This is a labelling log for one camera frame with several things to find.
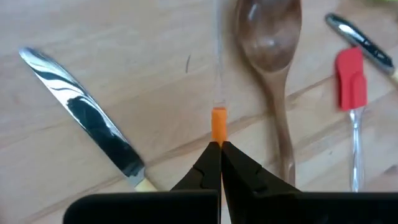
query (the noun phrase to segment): spoon bowl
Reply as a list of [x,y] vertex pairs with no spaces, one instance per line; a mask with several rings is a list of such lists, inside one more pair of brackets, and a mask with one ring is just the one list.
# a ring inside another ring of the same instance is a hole
[[261,76],[275,110],[282,175],[295,185],[294,151],[285,111],[285,83],[299,42],[300,0],[238,0],[235,35],[249,63]]

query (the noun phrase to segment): spoon handle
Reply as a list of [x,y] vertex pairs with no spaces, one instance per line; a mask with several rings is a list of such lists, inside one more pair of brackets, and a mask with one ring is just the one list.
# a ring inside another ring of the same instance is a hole
[[292,141],[290,140],[289,127],[284,99],[274,98],[275,126],[279,143],[282,162],[282,178],[290,185],[295,186],[296,171]]

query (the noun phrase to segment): clear handle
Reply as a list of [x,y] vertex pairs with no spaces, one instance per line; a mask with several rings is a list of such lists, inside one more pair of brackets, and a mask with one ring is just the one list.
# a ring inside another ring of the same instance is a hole
[[353,169],[351,171],[351,190],[358,192],[364,185],[364,162],[361,147],[361,118],[364,108],[349,111],[353,124]]

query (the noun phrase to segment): butter knife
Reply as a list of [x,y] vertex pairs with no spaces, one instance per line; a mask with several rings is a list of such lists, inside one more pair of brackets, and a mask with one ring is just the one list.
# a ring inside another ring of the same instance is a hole
[[155,191],[134,148],[77,80],[49,56],[32,48],[19,55],[78,124],[127,177],[136,191]]
[[383,52],[379,46],[372,42],[354,24],[341,16],[329,13],[326,15],[325,20],[332,29],[342,35],[349,43],[358,46],[377,68],[398,85],[398,72],[388,54]]

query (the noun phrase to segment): wooden table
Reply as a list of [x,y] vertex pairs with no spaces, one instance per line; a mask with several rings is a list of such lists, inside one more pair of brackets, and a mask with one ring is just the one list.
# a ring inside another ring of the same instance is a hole
[[[229,140],[278,173],[266,97],[242,64],[224,1]],[[301,190],[348,191],[351,126],[336,104],[333,63],[348,46],[323,17],[335,11],[398,58],[398,5],[303,0],[300,43],[287,82],[287,115]],[[210,141],[215,76],[211,0],[3,0],[0,7],[0,223],[61,223],[76,199],[132,187],[19,58],[51,55],[89,90],[137,148],[162,190]],[[398,190],[398,93],[368,62],[366,188]],[[228,211],[223,212],[228,223]]]

